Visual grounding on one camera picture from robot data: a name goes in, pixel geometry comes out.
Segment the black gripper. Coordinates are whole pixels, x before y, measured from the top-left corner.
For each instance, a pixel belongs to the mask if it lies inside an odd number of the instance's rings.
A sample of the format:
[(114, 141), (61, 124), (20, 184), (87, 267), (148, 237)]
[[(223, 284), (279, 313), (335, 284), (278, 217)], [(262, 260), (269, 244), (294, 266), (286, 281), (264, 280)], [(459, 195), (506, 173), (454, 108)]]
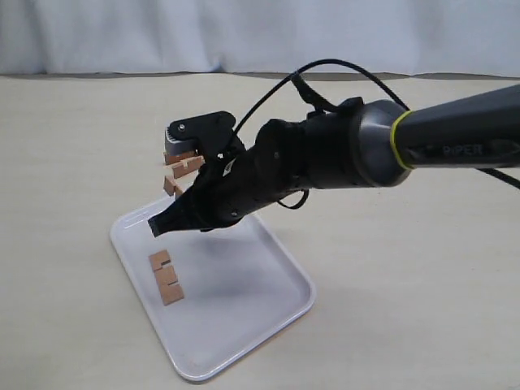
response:
[(337, 112), (301, 122), (269, 120), (251, 148), (211, 163), (193, 186), (192, 228), (232, 226), (298, 191), (363, 186), (349, 133), (362, 107), (362, 99), (355, 97)]

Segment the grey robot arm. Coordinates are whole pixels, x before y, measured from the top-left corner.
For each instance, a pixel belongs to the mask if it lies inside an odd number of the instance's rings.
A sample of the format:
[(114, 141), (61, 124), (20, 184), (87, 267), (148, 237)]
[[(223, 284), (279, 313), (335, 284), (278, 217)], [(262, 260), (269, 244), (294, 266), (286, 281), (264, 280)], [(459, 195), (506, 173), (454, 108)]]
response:
[(301, 122), (272, 119), (250, 149), (207, 159), (193, 185), (149, 227), (155, 236), (207, 232), (298, 191), (393, 187), (421, 167), (518, 164), (518, 86), (416, 111), (353, 98)]

